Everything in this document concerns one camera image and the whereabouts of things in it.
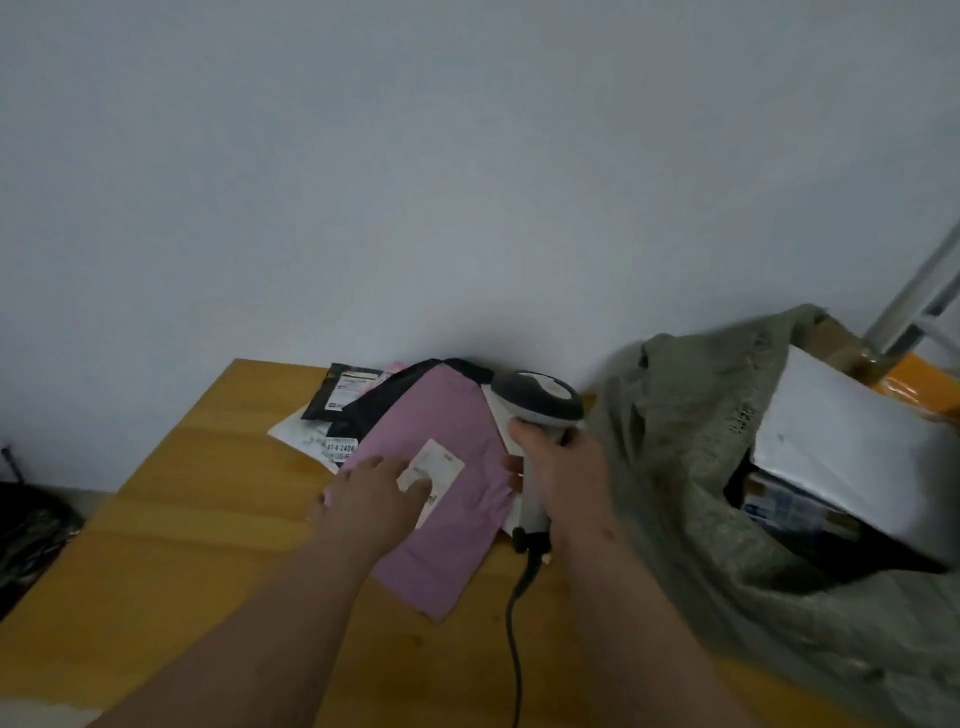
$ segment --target hand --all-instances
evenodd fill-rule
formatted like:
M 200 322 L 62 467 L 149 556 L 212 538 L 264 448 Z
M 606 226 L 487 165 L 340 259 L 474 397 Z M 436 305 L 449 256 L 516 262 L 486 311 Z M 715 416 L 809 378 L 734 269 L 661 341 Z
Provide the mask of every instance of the hand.
M 400 492 L 396 479 L 409 465 L 370 457 L 341 469 L 308 517 L 316 537 L 374 561 L 396 548 L 414 530 L 433 487 L 424 479 Z
M 573 428 L 562 445 L 551 441 L 540 427 L 521 420 L 510 420 L 508 429 L 537 471 L 554 548 L 564 551 L 571 542 L 593 538 L 616 540 L 620 527 L 613 515 L 610 475 L 600 444 Z M 514 474 L 512 487 L 521 490 L 523 458 L 507 456 L 504 466 Z

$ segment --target wooden table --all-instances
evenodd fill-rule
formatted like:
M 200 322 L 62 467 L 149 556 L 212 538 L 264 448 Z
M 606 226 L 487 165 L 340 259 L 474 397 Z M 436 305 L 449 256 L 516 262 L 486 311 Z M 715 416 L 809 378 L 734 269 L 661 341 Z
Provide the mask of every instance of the wooden table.
M 330 473 L 268 437 L 324 369 L 234 361 L 0 623 L 0 694 L 106 708 L 216 624 L 307 535 Z M 319 721 L 507 726 L 503 612 L 523 567 L 501 535 L 439 626 L 375 582 L 362 590 Z M 586 667 L 562 565 L 519 603 L 523 725 L 587 725 Z M 858 723 L 740 665 L 728 683 L 772 726 Z

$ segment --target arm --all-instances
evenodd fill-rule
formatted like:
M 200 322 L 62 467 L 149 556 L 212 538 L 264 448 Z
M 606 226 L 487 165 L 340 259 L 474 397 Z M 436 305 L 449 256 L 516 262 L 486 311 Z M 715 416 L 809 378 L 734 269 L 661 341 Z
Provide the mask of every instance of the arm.
M 630 551 L 613 515 L 600 445 L 577 431 L 561 447 L 517 420 L 510 434 L 540 475 L 604 725 L 755 728 Z
M 297 728 L 313 724 L 361 585 L 413 531 L 430 495 L 406 493 L 407 463 L 372 458 L 341 471 L 314 534 L 253 598 L 96 720 L 95 728 Z

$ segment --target white wall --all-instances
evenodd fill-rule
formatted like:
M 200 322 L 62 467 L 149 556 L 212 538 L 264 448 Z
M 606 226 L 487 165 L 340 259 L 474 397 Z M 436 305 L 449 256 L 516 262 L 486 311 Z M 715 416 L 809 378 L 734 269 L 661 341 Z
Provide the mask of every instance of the white wall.
M 0 7 L 0 435 L 116 489 L 234 356 L 863 329 L 960 214 L 955 0 Z

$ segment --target handheld scanner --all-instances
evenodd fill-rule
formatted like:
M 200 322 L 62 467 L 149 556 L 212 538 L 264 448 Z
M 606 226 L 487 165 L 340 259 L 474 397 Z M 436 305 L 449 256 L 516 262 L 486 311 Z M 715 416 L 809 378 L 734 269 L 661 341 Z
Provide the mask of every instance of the handheld scanner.
M 539 425 L 547 436 L 559 443 L 564 432 L 584 419 L 584 403 L 566 382 L 539 372 L 509 372 L 493 377 L 491 384 L 504 407 L 514 417 Z M 549 551 L 550 519 L 540 502 L 540 485 L 530 458 L 523 456 L 523 500 L 520 526 L 514 529 L 514 546 L 520 553 L 534 542 Z

